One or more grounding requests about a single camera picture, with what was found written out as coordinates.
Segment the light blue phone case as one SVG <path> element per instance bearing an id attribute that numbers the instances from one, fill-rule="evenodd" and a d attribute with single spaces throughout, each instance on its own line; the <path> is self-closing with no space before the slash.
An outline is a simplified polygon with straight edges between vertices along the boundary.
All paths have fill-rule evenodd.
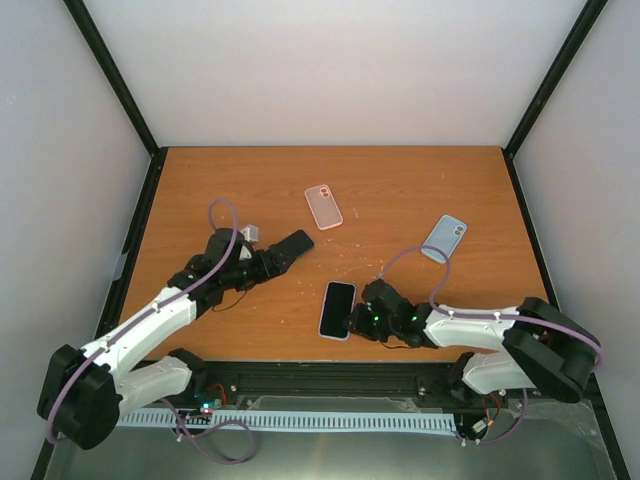
<path id="1" fill-rule="evenodd" d="M 467 224 L 445 214 L 435 224 L 423 243 L 421 253 L 439 264 L 452 256 L 467 231 Z"/>

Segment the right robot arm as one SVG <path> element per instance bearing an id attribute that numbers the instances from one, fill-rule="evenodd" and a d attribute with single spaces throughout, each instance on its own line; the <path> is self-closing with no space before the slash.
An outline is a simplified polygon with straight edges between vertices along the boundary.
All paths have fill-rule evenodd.
<path id="1" fill-rule="evenodd" d="M 576 403 L 601 357 L 592 334 L 537 297 L 498 310 L 454 309 L 434 300 L 413 304 L 377 279 L 361 298 L 343 321 L 353 334 L 380 343 L 396 337 L 408 348 L 464 348 L 445 385 L 460 402 L 537 390 Z"/>

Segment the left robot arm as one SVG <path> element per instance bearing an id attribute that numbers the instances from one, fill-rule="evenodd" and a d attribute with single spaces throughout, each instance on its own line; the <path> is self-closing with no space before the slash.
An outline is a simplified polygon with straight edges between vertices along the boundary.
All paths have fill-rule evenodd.
<path id="1" fill-rule="evenodd" d="M 284 273 L 310 251 L 297 230 L 266 249 L 254 249 L 253 226 L 216 230 L 143 309 L 81 348 L 63 345 L 52 355 L 37 404 L 50 435 L 60 433 L 84 450 L 102 443 L 119 420 L 162 398 L 201 400 L 206 363 L 178 348 L 161 360 L 140 361 L 176 331 L 214 309 L 228 290 L 247 292 Z"/>

